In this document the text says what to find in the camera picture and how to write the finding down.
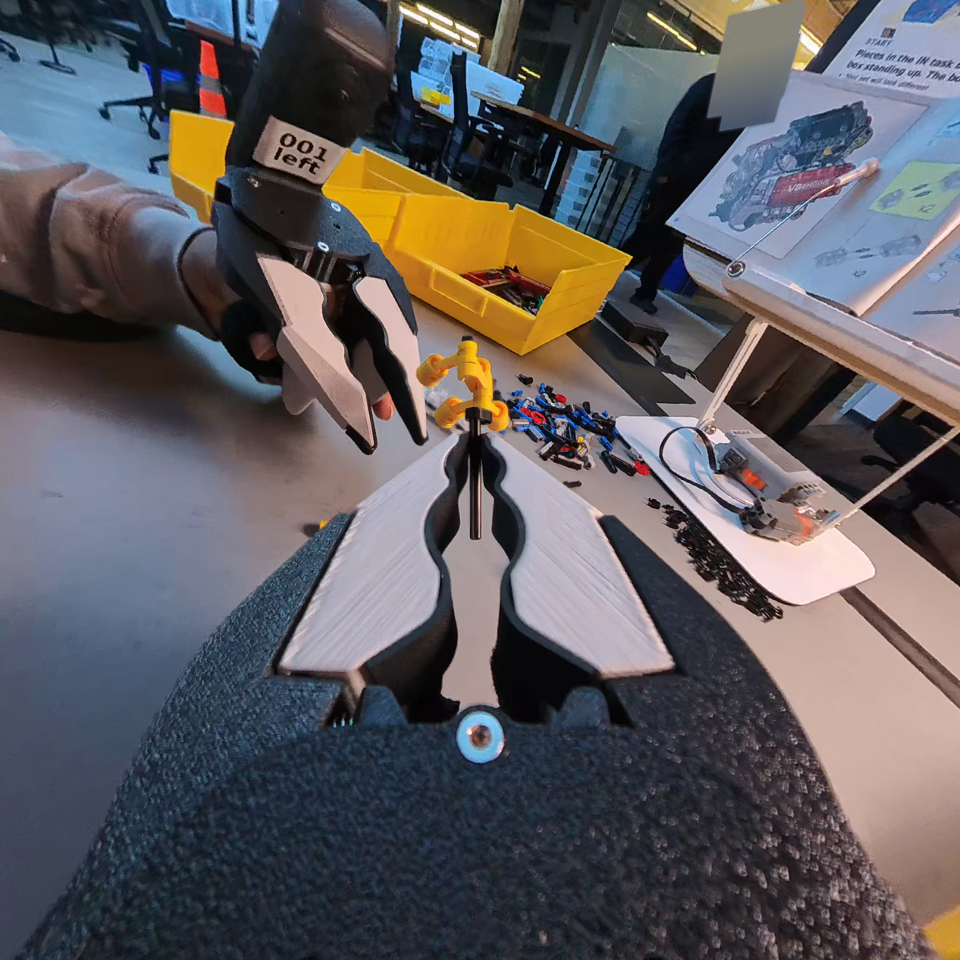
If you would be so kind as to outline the grey desk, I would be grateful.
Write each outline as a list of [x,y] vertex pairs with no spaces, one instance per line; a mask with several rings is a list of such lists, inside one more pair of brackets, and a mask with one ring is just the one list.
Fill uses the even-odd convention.
[[[359,453],[286,413],[190,330],[137,342],[2,334],[2,958],[63,893],[145,731],[221,621],[426,452]],[[653,478],[575,490],[630,526],[749,643],[854,831],[919,924],[958,906],[958,585],[869,517],[875,573],[769,623],[691,569]]]

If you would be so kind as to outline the pile of red black beams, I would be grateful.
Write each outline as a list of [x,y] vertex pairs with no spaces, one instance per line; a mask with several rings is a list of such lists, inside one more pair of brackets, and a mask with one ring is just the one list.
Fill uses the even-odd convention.
[[533,316],[551,292],[550,285],[526,276],[516,266],[468,271],[460,277]]

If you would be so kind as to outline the instruction booklet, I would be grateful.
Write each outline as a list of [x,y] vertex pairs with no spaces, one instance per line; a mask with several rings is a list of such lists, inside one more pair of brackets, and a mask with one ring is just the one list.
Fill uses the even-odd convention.
[[958,227],[958,144],[957,98],[795,72],[668,225],[859,315]]

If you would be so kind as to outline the wooden table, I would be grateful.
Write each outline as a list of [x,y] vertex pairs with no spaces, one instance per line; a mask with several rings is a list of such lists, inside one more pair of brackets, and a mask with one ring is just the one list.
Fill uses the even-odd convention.
[[544,187],[538,213],[552,218],[554,202],[558,197],[563,176],[574,150],[588,153],[614,155],[617,148],[610,143],[582,132],[582,130],[557,121],[545,114],[498,100],[489,94],[470,90],[469,95],[478,99],[481,118],[488,119],[511,134],[524,136],[545,135],[548,159],[551,160],[549,176]]

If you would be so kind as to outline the white book stand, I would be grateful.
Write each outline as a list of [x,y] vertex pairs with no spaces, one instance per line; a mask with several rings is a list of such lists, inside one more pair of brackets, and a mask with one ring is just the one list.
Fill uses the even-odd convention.
[[[781,275],[750,263],[732,268],[689,245],[693,278],[751,315],[745,339],[699,418],[622,416],[617,427],[654,477],[774,599],[804,606],[875,575],[867,555],[839,526],[894,482],[918,469],[958,437],[958,229],[943,238],[861,316],[836,308]],[[715,421],[736,376],[774,328],[836,361],[906,402],[934,415],[948,430],[888,479],[839,512],[821,535],[789,545],[747,533],[737,516],[732,481],[711,471],[711,448],[726,434]],[[729,508],[718,498],[730,502]]]

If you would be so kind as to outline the orange traffic cone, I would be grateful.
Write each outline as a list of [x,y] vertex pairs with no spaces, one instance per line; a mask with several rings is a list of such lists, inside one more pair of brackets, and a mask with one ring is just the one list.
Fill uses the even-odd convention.
[[198,107],[202,116],[228,119],[215,47],[206,39],[199,42]]

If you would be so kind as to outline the black power adapter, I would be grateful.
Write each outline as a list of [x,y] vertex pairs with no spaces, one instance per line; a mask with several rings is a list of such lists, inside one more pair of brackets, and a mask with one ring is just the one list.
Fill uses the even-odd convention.
[[609,298],[601,318],[621,339],[658,353],[665,345],[668,333],[652,315],[629,301]]

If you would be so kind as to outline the person's left forearm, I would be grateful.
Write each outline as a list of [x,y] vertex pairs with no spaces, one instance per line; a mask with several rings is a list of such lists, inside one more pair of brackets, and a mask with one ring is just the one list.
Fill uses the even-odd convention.
[[62,315],[210,339],[234,294],[211,227],[174,198],[1,135],[2,292]]

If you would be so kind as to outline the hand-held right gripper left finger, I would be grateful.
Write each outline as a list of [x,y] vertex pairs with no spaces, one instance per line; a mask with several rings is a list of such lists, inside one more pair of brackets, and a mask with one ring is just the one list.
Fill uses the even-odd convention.
[[468,442],[447,438],[354,510],[278,673],[341,682],[354,702],[385,687],[405,710],[442,698],[458,634],[443,553],[460,527]]

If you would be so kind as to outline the yellow plastic bin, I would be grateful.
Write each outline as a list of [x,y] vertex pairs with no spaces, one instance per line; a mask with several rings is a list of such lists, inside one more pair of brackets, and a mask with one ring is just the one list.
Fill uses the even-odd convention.
[[959,906],[931,920],[923,927],[922,932],[936,958],[960,958]]
[[[428,195],[402,200],[387,255],[412,296],[517,355],[591,321],[630,261],[522,206]],[[535,314],[466,278],[505,267],[547,287]]]
[[[225,119],[179,110],[170,113],[168,166],[174,196],[206,225],[211,223],[215,186],[225,174],[233,127]],[[323,189],[381,245],[390,238],[402,195],[461,197],[459,191],[367,149],[349,152]]]

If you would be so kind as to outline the grey toy motor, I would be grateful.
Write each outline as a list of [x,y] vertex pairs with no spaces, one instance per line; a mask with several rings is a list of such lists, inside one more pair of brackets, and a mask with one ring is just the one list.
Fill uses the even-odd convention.
[[792,546],[817,539],[838,518],[837,510],[817,508],[808,499],[788,502],[763,496],[739,513],[747,533]]

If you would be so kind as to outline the pile of mixed small bricks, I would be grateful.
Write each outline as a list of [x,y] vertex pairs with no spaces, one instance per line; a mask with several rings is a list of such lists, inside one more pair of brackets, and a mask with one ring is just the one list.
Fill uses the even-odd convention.
[[601,466],[610,474],[650,476],[649,464],[618,429],[616,419],[588,401],[574,402],[546,382],[520,375],[520,389],[494,389],[513,432],[536,443],[538,458],[574,472]]

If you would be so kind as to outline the printed task sheet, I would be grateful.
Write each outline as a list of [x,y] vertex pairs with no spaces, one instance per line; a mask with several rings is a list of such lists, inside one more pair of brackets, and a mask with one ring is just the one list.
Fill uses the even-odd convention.
[[959,95],[957,1],[858,2],[822,47],[823,76],[934,99]]

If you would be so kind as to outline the black office chair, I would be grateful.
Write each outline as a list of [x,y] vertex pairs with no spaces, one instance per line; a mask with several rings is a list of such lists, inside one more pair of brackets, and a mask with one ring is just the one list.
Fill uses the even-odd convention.
[[150,84],[149,94],[102,102],[102,119],[110,121],[112,109],[136,108],[150,137],[159,140],[156,124],[168,120],[171,112],[199,112],[199,42],[186,30],[184,18],[171,12],[168,2],[127,2],[120,16],[102,21],[102,29],[119,42],[131,72],[146,69]]
[[450,64],[453,123],[439,162],[439,175],[467,196],[494,201],[500,187],[513,186],[509,166],[515,144],[506,132],[470,114],[466,53],[453,54]]

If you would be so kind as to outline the pile of black pins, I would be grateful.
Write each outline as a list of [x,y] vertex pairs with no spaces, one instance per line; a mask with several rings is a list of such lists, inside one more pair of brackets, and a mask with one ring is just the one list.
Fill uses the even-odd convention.
[[664,524],[704,582],[714,584],[720,594],[764,623],[783,618],[782,606],[692,514],[654,497],[646,504],[662,513]]

